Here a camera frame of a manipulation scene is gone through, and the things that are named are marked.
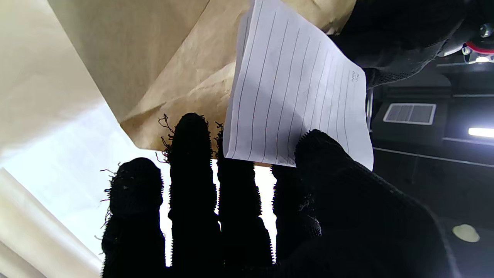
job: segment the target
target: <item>brown paper bag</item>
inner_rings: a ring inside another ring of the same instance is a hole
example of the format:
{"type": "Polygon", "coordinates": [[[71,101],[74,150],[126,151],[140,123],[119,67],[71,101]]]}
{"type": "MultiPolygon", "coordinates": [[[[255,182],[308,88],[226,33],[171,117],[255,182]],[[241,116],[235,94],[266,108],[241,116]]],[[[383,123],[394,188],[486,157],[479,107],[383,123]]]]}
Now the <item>brown paper bag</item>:
{"type": "MultiPolygon", "coordinates": [[[[123,130],[163,150],[170,126],[196,112],[212,137],[223,123],[240,19],[250,0],[49,0],[123,130]]],[[[355,0],[284,0],[322,28],[341,30],[355,0]]]]}

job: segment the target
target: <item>white paper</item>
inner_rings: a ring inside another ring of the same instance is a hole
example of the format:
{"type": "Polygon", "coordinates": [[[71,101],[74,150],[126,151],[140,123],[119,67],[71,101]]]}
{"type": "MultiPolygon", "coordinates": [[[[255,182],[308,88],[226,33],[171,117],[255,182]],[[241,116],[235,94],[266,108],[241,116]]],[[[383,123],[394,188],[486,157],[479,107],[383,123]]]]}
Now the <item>white paper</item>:
{"type": "Polygon", "coordinates": [[[228,158],[295,167],[295,147],[318,129],[370,170],[363,70],[279,0],[255,0],[237,40],[223,147],[228,158]]]}

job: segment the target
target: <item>vent grille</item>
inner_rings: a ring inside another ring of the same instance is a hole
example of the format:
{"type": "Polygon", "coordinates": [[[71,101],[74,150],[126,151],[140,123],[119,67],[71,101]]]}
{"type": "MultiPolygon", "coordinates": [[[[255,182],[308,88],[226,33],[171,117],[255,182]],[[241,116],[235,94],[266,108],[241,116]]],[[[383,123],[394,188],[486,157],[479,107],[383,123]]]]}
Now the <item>vent grille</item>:
{"type": "Polygon", "coordinates": [[[412,125],[432,125],[436,104],[434,103],[392,103],[383,121],[412,125]]]}

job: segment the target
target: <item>ceiling light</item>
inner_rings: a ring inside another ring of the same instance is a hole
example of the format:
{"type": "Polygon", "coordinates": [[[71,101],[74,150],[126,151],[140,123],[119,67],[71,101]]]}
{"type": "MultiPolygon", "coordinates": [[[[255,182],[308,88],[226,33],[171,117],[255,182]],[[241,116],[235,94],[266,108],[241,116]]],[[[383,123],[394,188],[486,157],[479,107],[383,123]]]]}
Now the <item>ceiling light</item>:
{"type": "Polygon", "coordinates": [[[494,129],[471,128],[468,129],[468,134],[473,136],[494,138],[494,129]]]}
{"type": "Polygon", "coordinates": [[[487,58],[487,57],[482,57],[482,56],[481,56],[481,57],[477,57],[477,59],[475,59],[475,61],[476,61],[477,63],[486,63],[486,62],[489,62],[489,58],[487,58]]]}
{"type": "Polygon", "coordinates": [[[467,242],[477,242],[480,240],[480,236],[474,227],[468,224],[462,224],[453,228],[453,233],[459,239],[467,242]]]}

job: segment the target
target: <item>lined paper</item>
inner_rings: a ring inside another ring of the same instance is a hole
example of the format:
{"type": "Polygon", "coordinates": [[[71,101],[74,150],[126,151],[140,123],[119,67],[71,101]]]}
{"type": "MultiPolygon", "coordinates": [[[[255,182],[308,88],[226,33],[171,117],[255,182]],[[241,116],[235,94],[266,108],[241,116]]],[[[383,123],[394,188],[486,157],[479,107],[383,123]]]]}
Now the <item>lined paper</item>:
{"type": "Polygon", "coordinates": [[[279,0],[255,0],[237,39],[223,148],[228,158],[295,167],[308,131],[337,140],[370,170],[363,70],[279,0]]]}

